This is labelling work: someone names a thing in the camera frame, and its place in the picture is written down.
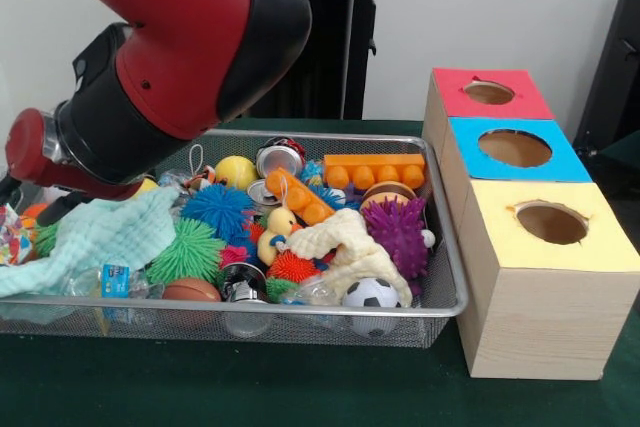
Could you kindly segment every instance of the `white wall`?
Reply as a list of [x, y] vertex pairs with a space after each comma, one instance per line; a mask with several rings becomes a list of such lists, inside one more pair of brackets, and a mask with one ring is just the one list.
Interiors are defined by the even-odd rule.
[[616, 0], [377, 0], [368, 119], [422, 120], [433, 67], [524, 68], [569, 136]]
[[[377, 0], [365, 117], [422, 120], [434, 66], [525, 68], [572, 135], [615, 1]], [[96, 0], [0, 0], [0, 135], [72, 93], [71, 61], [114, 20]]]

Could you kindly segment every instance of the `shape sorter box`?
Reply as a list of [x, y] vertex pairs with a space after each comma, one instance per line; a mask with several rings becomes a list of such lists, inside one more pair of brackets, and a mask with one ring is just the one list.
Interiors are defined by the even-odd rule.
[[591, 182], [553, 120], [451, 118], [440, 159], [454, 227], [469, 179]]
[[593, 183], [471, 180], [458, 317], [472, 377], [596, 380], [640, 287], [640, 257]]
[[434, 69], [422, 137], [431, 143], [438, 160], [451, 117], [554, 118], [524, 70]]

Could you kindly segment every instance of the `orange lego brick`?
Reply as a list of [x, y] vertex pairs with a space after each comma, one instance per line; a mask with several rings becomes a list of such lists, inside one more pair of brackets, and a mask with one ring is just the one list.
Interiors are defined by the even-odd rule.
[[282, 167], [267, 176], [265, 186], [278, 199], [286, 195], [285, 207], [307, 225], [318, 224], [335, 213], [335, 210]]
[[367, 190], [379, 182], [402, 182], [419, 189], [425, 182], [425, 162], [421, 154], [345, 154], [324, 156], [324, 180], [335, 189], [353, 182]]

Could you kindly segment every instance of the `purple spiky ball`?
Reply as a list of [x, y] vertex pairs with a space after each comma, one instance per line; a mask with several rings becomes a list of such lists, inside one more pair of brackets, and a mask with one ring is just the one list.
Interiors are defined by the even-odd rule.
[[387, 251], [413, 295], [422, 293], [420, 278], [427, 275], [429, 250], [422, 237], [425, 204], [421, 198], [406, 204], [385, 199], [362, 209], [369, 235]]

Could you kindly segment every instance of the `light blue towel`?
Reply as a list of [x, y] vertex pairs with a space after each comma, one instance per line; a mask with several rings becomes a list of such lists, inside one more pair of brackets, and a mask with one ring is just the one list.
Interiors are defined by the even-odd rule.
[[175, 239], [169, 209], [177, 197], [177, 190], [165, 187], [125, 202], [94, 200], [76, 207], [60, 221], [49, 257], [0, 267], [0, 297], [68, 295], [70, 279], [107, 263], [132, 272], [143, 268]]

